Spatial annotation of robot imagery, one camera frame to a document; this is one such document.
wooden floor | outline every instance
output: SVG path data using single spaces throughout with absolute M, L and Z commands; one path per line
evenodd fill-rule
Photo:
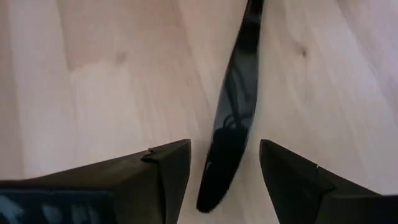
M 192 139 L 179 223 L 277 223 L 259 163 L 271 139 L 398 194 L 398 1 L 266 0 L 259 99 L 221 205 L 195 210 L 244 0 L 0 0 L 0 178 Z

wood grain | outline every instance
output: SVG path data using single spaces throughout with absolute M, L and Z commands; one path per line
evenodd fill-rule
M 36 177 L 190 138 L 179 223 L 277 223 L 258 154 L 259 141 L 271 139 L 398 194 L 398 4 L 267 0 L 246 153 L 221 205 L 196 211 L 245 3 L 0 0 L 0 177 Z

